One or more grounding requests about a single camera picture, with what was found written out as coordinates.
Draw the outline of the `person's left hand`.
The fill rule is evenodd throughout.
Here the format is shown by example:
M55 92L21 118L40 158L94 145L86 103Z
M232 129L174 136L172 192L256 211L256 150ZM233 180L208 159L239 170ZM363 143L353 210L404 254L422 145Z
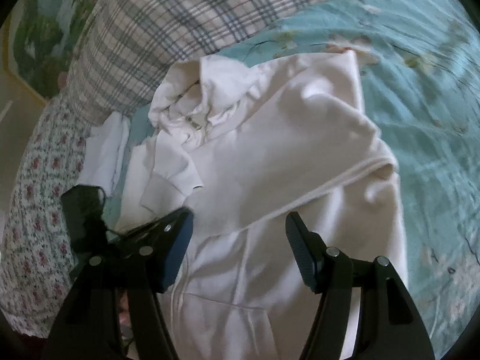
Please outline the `person's left hand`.
M128 296L126 292L121 295L119 300L119 320L121 325L126 327L131 326L131 318L128 310Z

